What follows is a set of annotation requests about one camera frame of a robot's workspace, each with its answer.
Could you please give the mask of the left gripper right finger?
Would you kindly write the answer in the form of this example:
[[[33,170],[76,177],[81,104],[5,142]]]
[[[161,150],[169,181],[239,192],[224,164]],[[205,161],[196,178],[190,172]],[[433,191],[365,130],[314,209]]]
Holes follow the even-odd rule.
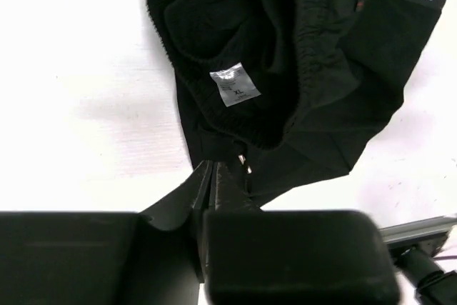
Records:
[[[248,169],[239,160],[216,162],[210,190],[210,207],[216,211],[261,212],[249,195]]]

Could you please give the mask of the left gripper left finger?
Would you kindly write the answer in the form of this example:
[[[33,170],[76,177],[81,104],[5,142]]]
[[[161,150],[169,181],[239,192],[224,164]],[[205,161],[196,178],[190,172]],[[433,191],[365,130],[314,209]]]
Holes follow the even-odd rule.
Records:
[[[203,161],[176,189],[141,212],[141,217],[158,230],[177,230],[195,213],[208,206],[214,163]]]

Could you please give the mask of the black shorts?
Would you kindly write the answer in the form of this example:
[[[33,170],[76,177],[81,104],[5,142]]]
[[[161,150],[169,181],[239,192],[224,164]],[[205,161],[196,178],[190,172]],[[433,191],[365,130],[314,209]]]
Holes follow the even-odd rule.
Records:
[[[253,203],[345,176],[402,106],[446,0],[146,0],[191,163]]]

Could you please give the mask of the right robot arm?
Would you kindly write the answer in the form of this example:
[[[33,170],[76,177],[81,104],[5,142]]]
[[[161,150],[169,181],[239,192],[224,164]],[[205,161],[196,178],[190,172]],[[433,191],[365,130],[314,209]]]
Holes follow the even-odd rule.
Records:
[[[419,244],[389,251],[395,267],[414,287],[419,304],[456,304],[456,270],[444,271]]]

